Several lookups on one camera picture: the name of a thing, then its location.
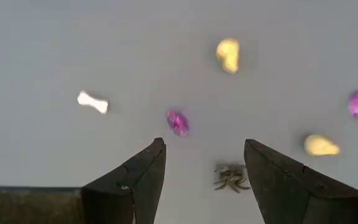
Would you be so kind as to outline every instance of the spider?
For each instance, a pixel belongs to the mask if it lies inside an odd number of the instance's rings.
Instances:
[[[224,189],[227,185],[237,193],[240,193],[240,189],[250,189],[250,187],[241,185],[241,183],[247,180],[244,177],[244,165],[223,166],[216,169],[215,172],[219,172],[219,181],[214,184],[223,183],[222,186],[215,188],[215,190]]]

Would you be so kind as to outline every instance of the gray surface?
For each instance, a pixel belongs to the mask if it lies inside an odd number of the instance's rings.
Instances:
[[[214,55],[225,37],[242,47],[234,76]],[[82,89],[112,110],[80,107]],[[214,163],[254,138],[358,188],[355,89],[358,1],[0,1],[0,185],[81,186],[161,136],[156,223],[262,223],[252,192],[212,191]],[[308,133],[342,154],[307,156]]]

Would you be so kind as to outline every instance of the yellow blob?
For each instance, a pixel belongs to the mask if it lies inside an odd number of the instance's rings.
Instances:
[[[216,56],[222,61],[222,66],[228,73],[234,74],[239,69],[239,51],[238,41],[233,39],[222,40],[216,48]]]
[[[339,147],[324,136],[312,134],[305,139],[305,151],[312,156],[336,155]]]

